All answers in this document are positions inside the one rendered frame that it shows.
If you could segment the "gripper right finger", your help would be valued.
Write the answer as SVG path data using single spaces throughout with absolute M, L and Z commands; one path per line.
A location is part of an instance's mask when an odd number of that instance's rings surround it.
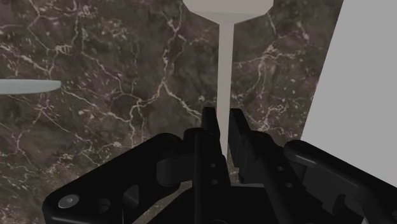
M 284 146 L 229 115 L 228 143 L 242 183 L 261 183 L 278 224 L 397 224 L 397 187 L 301 140 Z

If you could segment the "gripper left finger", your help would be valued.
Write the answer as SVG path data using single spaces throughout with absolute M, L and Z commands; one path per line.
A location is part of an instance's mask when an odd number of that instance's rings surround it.
M 45 224 L 134 224 L 185 181 L 192 187 L 148 224 L 231 224 L 230 179 L 216 111 L 182 137 L 158 134 L 49 194 Z

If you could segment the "pale grey knife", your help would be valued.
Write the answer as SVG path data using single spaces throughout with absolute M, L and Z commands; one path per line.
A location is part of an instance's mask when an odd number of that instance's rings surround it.
M 38 94 L 61 87 L 58 80 L 0 79 L 0 95 Z

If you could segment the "white long-handled spatula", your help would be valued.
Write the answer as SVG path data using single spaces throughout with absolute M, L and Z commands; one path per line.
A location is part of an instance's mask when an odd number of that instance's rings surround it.
M 265 15 L 274 0 L 183 0 L 188 10 L 219 25 L 216 116 L 222 154 L 228 154 L 228 121 L 235 24 Z

